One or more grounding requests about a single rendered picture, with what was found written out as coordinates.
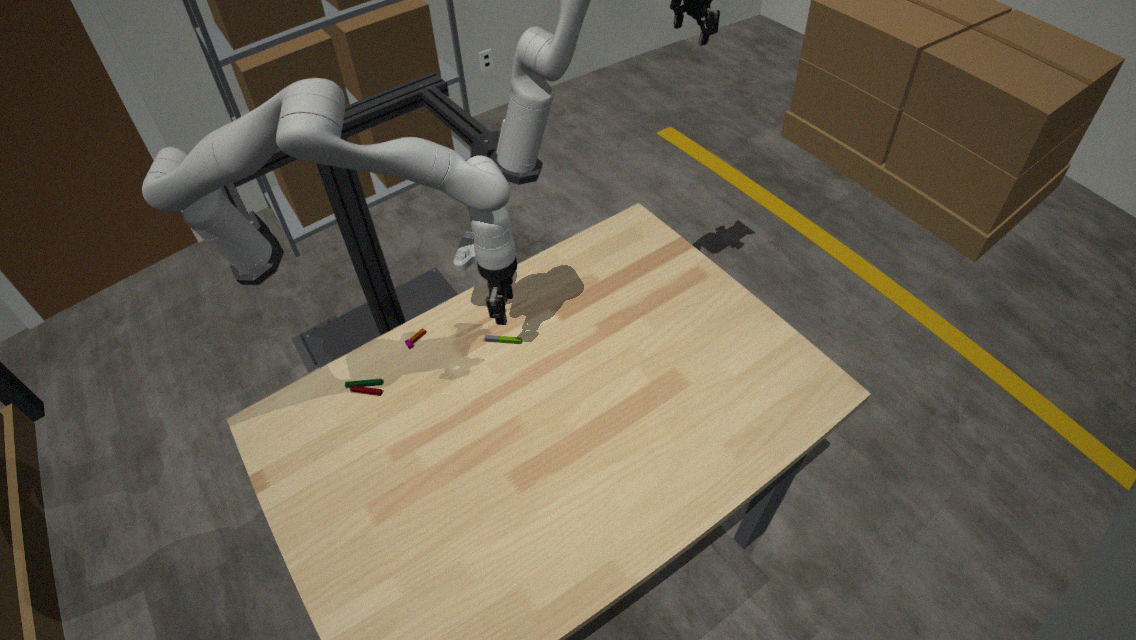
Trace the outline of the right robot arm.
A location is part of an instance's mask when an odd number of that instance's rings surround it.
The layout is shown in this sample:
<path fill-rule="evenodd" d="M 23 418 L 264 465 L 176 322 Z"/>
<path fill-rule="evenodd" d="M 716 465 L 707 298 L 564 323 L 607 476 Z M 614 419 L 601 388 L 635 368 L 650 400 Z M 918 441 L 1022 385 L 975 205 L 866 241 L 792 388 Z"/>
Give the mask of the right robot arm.
<path fill-rule="evenodd" d="M 438 189 L 467 205 L 471 218 L 473 233 L 463 233 L 453 261 L 456 271 L 466 271 L 475 261 L 488 271 L 513 263 L 515 243 L 506 209 L 510 186 L 496 163 L 482 155 L 465 161 L 454 150 L 421 138 L 353 144 L 341 139 L 344 114 L 345 95 L 335 82 L 296 81 L 254 110 L 214 130 L 190 153 L 176 147 L 162 148 L 147 173 L 142 194 L 157 210 L 183 210 L 189 227 L 239 272 L 254 274 L 269 261 L 272 244 L 222 194 L 222 188 L 260 171 L 279 147 L 307 163 L 379 173 Z"/>

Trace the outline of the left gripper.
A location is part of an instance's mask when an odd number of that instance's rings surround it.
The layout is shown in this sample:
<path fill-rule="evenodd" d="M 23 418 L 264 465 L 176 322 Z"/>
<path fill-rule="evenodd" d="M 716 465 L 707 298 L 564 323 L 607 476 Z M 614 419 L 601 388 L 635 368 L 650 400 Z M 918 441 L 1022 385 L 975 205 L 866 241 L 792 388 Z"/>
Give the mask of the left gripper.
<path fill-rule="evenodd" d="M 673 0 L 670 5 L 670 9 L 674 10 L 675 14 L 674 28 L 675 30 L 680 28 L 684 17 L 683 13 L 687 13 L 695 20 L 698 20 L 698 25 L 702 31 L 700 34 L 698 45 L 705 45 L 708 43 L 709 35 L 712 35 L 718 32 L 720 11 L 719 10 L 715 11 L 711 9 L 710 5 L 712 0 L 683 0 L 684 5 L 682 6 L 680 2 L 682 0 Z M 703 18 L 704 16 L 705 20 L 701 20 L 701 18 Z"/>

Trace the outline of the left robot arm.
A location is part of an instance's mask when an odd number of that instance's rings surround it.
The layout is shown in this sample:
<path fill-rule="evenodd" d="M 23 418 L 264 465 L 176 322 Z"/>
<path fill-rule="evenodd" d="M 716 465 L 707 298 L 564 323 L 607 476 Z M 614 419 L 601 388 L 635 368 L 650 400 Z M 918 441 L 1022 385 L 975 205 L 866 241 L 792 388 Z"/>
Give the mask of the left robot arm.
<path fill-rule="evenodd" d="M 511 95 L 496 146 L 496 161 L 506 171 L 535 168 L 553 99 L 546 80 L 561 78 L 569 67 L 590 1 L 558 0 L 556 33 L 534 26 L 516 45 Z"/>

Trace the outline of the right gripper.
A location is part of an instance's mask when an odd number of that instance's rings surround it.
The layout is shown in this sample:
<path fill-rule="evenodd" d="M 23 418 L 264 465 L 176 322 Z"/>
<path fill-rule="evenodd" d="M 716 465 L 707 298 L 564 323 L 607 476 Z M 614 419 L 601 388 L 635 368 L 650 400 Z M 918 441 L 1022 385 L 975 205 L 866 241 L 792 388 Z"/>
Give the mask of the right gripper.
<path fill-rule="evenodd" d="M 488 297 L 486 297 L 486 304 L 488 308 L 490 318 L 496 318 L 498 325 L 506 325 L 506 302 L 508 299 L 513 298 L 513 273 L 517 269 L 517 258 L 512 264 L 500 271 L 488 271 L 482 268 L 477 263 L 478 271 L 483 279 L 490 282 Z M 491 292 L 492 294 L 491 294 Z M 490 297 L 491 296 L 491 297 Z M 496 297 L 502 296 L 502 297 Z M 501 306 L 502 304 L 502 306 Z"/>

